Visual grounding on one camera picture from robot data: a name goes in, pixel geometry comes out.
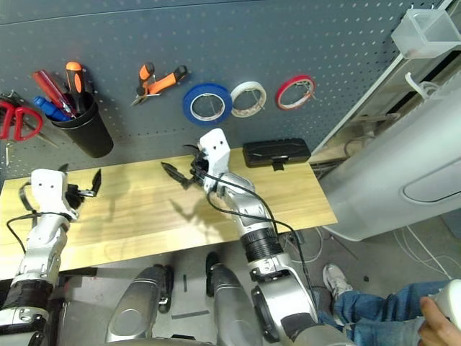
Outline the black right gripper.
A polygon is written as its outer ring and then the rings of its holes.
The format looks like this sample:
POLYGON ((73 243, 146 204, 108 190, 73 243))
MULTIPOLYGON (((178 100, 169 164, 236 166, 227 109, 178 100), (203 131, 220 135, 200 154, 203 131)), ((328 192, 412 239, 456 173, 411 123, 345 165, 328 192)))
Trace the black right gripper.
POLYGON ((190 174, 191 179, 188 180, 178 169, 172 164, 161 162, 163 170, 172 178, 178 182, 182 187, 188 187, 190 185, 197 185, 201 188, 205 188, 205 178, 208 172, 209 163, 205 158, 204 153, 200 153, 200 149, 192 144, 184 144, 183 147, 188 151, 189 154, 195 156, 191 163, 190 174))

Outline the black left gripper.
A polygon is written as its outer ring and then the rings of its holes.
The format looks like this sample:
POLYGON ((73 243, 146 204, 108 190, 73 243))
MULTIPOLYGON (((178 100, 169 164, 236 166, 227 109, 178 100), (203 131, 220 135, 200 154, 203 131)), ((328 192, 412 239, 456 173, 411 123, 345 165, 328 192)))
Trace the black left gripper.
MULTIPOLYGON (((69 164, 63 164, 58 171, 67 173, 69 164)), ((69 184, 66 191, 66 200, 71 208, 77 210, 80 208, 85 198, 96 197, 102 184, 102 170, 99 169, 92 180, 91 190, 80 190, 78 185, 69 184)))

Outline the person's bare hand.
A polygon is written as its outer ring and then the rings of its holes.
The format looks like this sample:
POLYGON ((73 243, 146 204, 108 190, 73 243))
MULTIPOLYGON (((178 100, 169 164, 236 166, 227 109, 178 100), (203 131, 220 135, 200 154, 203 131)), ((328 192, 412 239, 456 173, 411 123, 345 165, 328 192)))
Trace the person's bare hand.
POLYGON ((419 345, 460 345, 460 330, 443 315, 432 299, 421 298, 420 307, 425 321, 419 329, 419 345))

